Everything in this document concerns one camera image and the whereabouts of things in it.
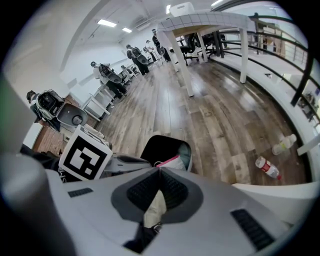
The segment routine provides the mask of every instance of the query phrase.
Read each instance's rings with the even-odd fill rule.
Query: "black pants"
[[[138,69],[140,70],[140,73],[142,75],[145,75],[146,73],[149,73],[149,68],[147,65],[142,64],[140,61],[138,61],[136,58],[132,59],[133,63],[137,65]]]
[[[150,52],[150,55],[151,55],[151,57],[152,57],[153,62],[156,62],[157,59],[156,59],[156,57],[154,56],[154,53],[153,53],[153,52]]]
[[[170,56],[169,56],[166,48],[164,48],[164,55],[163,55],[163,57],[164,57],[164,59],[165,59],[167,62],[170,62],[170,61],[171,61]]]
[[[114,92],[115,96],[117,96],[119,99],[122,98],[122,94],[125,94],[127,92],[126,88],[121,83],[115,83],[112,81],[108,81],[106,83],[106,86]]]

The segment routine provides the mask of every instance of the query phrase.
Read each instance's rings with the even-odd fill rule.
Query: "white shirt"
[[[108,78],[102,76],[102,74],[101,74],[100,71],[99,71],[99,67],[98,67],[98,66],[95,66],[95,67],[93,68],[93,76],[94,76],[95,79],[100,79],[100,81],[101,81],[104,85],[109,81]]]

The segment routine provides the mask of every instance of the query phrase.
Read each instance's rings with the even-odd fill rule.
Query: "bottle with red label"
[[[275,167],[272,163],[266,160],[264,157],[259,156],[255,161],[256,167],[264,171],[271,178],[281,180],[281,175],[277,167]]]

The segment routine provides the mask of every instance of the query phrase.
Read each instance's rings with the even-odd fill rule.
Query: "trash bin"
[[[152,136],[145,145],[141,158],[152,166],[179,155],[187,172],[191,171],[192,153],[188,143],[183,140],[162,135]]]

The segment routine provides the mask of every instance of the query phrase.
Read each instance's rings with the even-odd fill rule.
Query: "white ceiling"
[[[95,43],[117,43],[129,34],[122,31],[124,27],[137,33],[136,26],[145,20],[153,22],[166,18],[166,6],[191,2],[195,10],[210,10],[216,0],[111,0],[89,22],[81,33],[76,46]],[[116,23],[115,27],[99,25],[100,19]]]

